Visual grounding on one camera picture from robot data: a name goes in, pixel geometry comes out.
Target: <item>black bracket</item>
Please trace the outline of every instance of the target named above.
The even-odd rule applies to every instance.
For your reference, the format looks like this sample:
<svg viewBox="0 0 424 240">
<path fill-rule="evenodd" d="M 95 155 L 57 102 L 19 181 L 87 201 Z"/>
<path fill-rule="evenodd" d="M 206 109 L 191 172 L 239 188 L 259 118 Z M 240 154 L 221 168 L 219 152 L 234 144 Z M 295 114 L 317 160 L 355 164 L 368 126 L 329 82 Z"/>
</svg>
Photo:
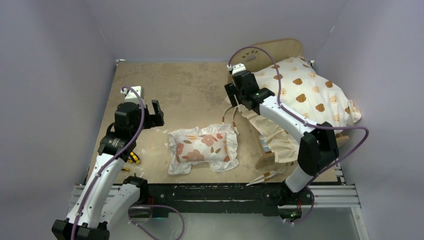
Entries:
<svg viewBox="0 0 424 240">
<path fill-rule="evenodd" d="M 260 115 L 259 105 L 270 96 L 275 96 L 268 88 L 259 89 L 255 75 L 243 70 L 232 75 L 232 83 L 225 85 L 225 91 L 233 107 L 243 104 L 247 109 Z"/>
</svg>

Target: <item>wooden table surface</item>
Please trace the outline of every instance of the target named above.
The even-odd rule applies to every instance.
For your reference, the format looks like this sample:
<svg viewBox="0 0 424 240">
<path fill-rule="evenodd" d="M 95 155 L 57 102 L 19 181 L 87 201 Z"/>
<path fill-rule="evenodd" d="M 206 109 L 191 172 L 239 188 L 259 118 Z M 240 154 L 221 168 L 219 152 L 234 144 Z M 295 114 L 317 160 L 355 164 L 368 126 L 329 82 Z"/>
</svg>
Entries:
<svg viewBox="0 0 424 240">
<path fill-rule="evenodd" d="M 116 184 L 121 184 L 126 177 L 133 176 L 134 173 L 147 179 L 149 183 L 248 183 L 267 171 L 280 168 L 280 164 L 274 164 L 267 168 L 255 169 L 260 157 L 257 140 L 249 122 L 238 113 L 235 118 L 240 132 L 237 138 L 238 167 L 215 173 L 205 163 L 193 166 L 189 174 L 168 174 L 171 162 L 167 147 L 168 133 L 177 129 L 204 128 L 210 124 L 220 124 L 222 114 L 229 107 L 225 102 L 227 94 L 224 89 L 227 74 L 225 62 L 120 62 L 107 100 L 88 175 L 92 173 L 100 140 L 105 136 L 108 125 L 114 121 L 118 104 L 124 102 L 124 96 L 120 94 L 123 86 L 142 86 L 144 101 L 150 111 L 153 111 L 151 100 L 159 100 L 165 125 L 141 132 L 134 149 L 141 158 L 141 164 L 127 162 L 125 167 L 130 168 L 130 171 L 121 171 L 115 180 Z M 297 163 L 289 166 L 284 174 L 274 177 L 270 182 L 283 181 L 296 166 Z M 333 169 L 316 180 L 335 181 L 337 179 Z"/>
</svg>

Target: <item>robotic arm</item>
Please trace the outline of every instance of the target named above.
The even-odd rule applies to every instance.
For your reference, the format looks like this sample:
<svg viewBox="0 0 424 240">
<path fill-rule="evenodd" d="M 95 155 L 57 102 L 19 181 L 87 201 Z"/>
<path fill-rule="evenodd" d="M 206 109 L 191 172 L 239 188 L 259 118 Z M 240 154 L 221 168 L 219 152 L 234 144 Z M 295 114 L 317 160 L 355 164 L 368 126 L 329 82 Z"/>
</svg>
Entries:
<svg viewBox="0 0 424 240">
<path fill-rule="evenodd" d="M 233 82 L 225 85 L 225 90 L 233 107 L 238 104 L 255 111 L 278 124 L 299 143 L 297 156 L 298 166 L 294 172 L 281 184 L 281 194 L 278 205 L 282 206 L 297 199 L 307 183 L 322 169 L 339 157 L 339 149 L 333 130 L 322 130 L 307 126 L 283 111 L 277 101 L 277 96 L 267 88 L 259 89 L 255 75 L 239 63 L 228 66 Z M 300 115 L 284 103 L 281 105 L 287 111 L 304 119 L 309 124 L 332 127 L 328 122 L 317 124 Z"/>
<path fill-rule="evenodd" d="M 143 89 L 140 86 L 132 88 L 143 99 Z M 136 141 L 131 141 L 142 122 L 141 106 L 137 96 L 127 89 L 121 91 L 125 102 L 118 105 L 115 111 L 115 122 L 109 125 L 106 135 L 100 141 L 98 156 L 93 172 L 78 199 L 76 205 L 68 213 L 65 220 L 56 220 L 52 232 L 58 240 L 71 239 L 74 228 L 74 238 L 78 240 L 109 239 L 109 231 L 116 221 L 128 212 L 128 208 L 138 202 L 149 202 L 148 182 L 145 179 L 130 176 L 124 180 L 115 196 L 105 204 L 111 186 L 118 173 L 127 162 L 130 153 L 136 147 Z M 143 129 L 164 125 L 164 113 L 159 102 L 152 101 L 154 114 L 149 114 L 145 104 Z M 115 154 L 129 146 L 116 158 L 109 162 Z"/>
</svg>

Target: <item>wooden bed frame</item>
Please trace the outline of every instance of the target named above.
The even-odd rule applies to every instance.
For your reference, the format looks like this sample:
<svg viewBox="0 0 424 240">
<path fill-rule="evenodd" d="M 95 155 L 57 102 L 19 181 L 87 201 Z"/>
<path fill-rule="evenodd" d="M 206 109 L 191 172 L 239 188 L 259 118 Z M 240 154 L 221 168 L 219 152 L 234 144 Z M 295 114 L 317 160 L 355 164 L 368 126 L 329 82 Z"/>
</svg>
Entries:
<svg viewBox="0 0 424 240">
<path fill-rule="evenodd" d="M 300 41 L 294 38 L 284 38 L 272 41 L 264 41 L 252 44 L 252 46 L 260 47 L 267 51 L 275 60 L 280 62 L 284 59 L 291 57 L 301 57 L 304 54 L 304 47 Z M 268 66 L 272 65 L 271 59 L 262 51 L 258 51 L 254 48 L 245 49 L 237 53 L 231 61 L 231 64 L 243 63 L 247 70 L 251 72 L 257 72 Z M 228 83 L 231 83 L 233 78 L 231 74 L 228 74 Z M 265 151 L 260 137 L 259 132 L 250 124 L 250 128 L 255 135 L 257 146 L 261 152 L 261 157 L 258 159 L 255 168 L 261 169 L 275 164 L 275 154 L 271 151 Z M 344 136 L 341 133 L 336 135 L 337 145 L 340 148 L 349 141 L 348 136 Z"/>
</svg>

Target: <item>brown bear print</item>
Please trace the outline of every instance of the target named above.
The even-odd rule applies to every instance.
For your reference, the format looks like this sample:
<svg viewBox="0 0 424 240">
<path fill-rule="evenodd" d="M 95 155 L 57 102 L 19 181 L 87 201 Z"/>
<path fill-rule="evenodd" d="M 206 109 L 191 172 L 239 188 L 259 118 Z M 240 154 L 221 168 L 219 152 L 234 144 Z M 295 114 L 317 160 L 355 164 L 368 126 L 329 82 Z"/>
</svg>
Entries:
<svg viewBox="0 0 424 240">
<path fill-rule="evenodd" d="M 325 85 L 327 86 L 327 88 L 332 88 L 333 87 L 333 82 L 332 81 L 326 81 Z"/>
<path fill-rule="evenodd" d="M 275 80 L 278 80 L 278 75 L 275 75 L 275 76 L 274 76 L 274 79 L 275 79 Z"/>
<path fill-rule="evenodd" d="M 332 117 L 332 119 L 334 119 L 334 121 L 335 121 L 336 123 L 339 123 L 339 122 L 340 122 L 340 116 L 339 116 L 338 114 L 334 115 L 334 116 Z"/>
<path fill-rule="evenodd" d="M 309 77 L 313 78 L 313 79 L 317 77 L 317 74 L 315 72 L 312 72 L 312 71 L 310 73 L 308 73 L 307 75 Z"/>
<path fill-rule="evenodd" d="M 324 107 L 324 104 L 322 104 L 322 103 L 316 105 L 315 109 L 318 110 L 318 112 L 321 112 L 321 113 L 326 110 L 326 108 Z"/>
<path fill-rule="evenodd" d="M 303 81 L 302 81 L 302 79 L 300 79 L 300 78 L 296 78 L 296 79 L 293 81 L 293 83 L 294 83 L 294 84 L 296 84 L 296 85 L 301 85 L 301 84 L 303 83 Z"/>
<path fill-rule="evenodd" d="M 314 91 L 315 93 L 319 94 L 320 93 L 320 88 L 318 86 L 314 86 L 312 88 L 312 91 Z"/>
<path fill-rule="evenodd" d="M 334 96 L 330 97 L 330 102 L 331 102 L 332 104 L 336 104 L 336 103 L 338 103 L 338 102 L 339 102 L 339 100 L 337 99 L 337 96 L 336 96 L 336 95 L 334 95 Z"/>
<path fill-rule="evenodd" d="M 280 92 L 280 95 L 282 95 L 282 96 L 284 96 L 284 95 L 286 95 L 287 94 L 287 90 L 283 87 L 283 88 L 281 88 L 281 92 Z"/>
<path fill-rule="evenodd" d="M 296 100 L 299 102 L 299 103 L 303 103 L 304 101 L 306 101 L 306 96 L 305 96 L 305 94 L 300 94 L 299 96 L 297 96 L 296 97 Z"/>
</svg>

